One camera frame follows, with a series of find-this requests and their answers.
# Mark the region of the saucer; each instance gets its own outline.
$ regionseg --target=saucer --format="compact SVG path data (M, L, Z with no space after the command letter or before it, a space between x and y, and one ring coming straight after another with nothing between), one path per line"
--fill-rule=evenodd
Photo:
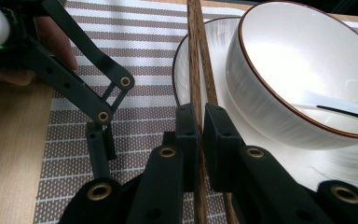
M316 190L320 182L331 179L341 180L358 188L358 145L328 150L289 147L268 139L242 118L229 96L226 81L227 51L240 19L236 17L208 21L205 23L205 31L218 103L228 112L246 145L263 147L271 152L297 183L309 189ZM172 67L176 101L179 105L187 104L190 102L187 36L176 50ZM207 99L202 69L200 81L201 101L205 105Z

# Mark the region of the black bracket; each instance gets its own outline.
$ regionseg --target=black bracket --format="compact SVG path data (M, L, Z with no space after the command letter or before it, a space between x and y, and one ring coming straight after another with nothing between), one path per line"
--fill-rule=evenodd
M87 123L86 138L94 178L110 177L109 161L117 157L112 135L111 125L104 129L95 122Z
M88 133L93 139L102 135ZM99 160L91 164L96 179L75 195L60 223L181 223L183 193L194 192L196 187L199 149L194 108L179 106L175 132L164 133L162 145L152 150L144 172L124 185L108 178L106 154L95 155Z

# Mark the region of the human hand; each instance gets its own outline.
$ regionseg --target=human hand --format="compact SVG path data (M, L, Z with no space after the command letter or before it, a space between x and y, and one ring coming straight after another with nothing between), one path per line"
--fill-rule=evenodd
M72 53L68 36L50 17L36 19L38 32L42 44L62 60L71 70L77 69L77 61ZM17 84L28 85L34 77L33 71L9 71L0 69L0 80Z

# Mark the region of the woven placemat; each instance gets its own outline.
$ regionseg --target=woven placemat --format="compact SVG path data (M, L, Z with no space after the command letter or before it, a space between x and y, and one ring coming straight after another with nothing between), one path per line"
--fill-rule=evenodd
M135 77L113 121L117 160L112 177L125 183L145 168L162 134L174 131L174 53L187 33L186 6L136 0L68 1L67 11L94 43ZM241 16L231 8L205 7L206 21ZM348 22L358 32L357 22ZM97 92L107 78L73 47L77 73ZM85 125L90 121L62 95L52 100L48 137L39 181L34 223L57 223L76 192L92 179ZM208 192L208 223L226 223L221 194ZM193 222L192 194L185 195L184 223Z

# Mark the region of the wooden table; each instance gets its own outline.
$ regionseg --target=wooden table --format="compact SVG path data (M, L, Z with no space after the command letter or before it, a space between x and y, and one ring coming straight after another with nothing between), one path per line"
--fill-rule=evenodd
M185 0L154 0L185 4ZM251 6L202 1L205 7ZM343 21L358 17L334 15ZM0 223L32 223L53 89L0 82Z

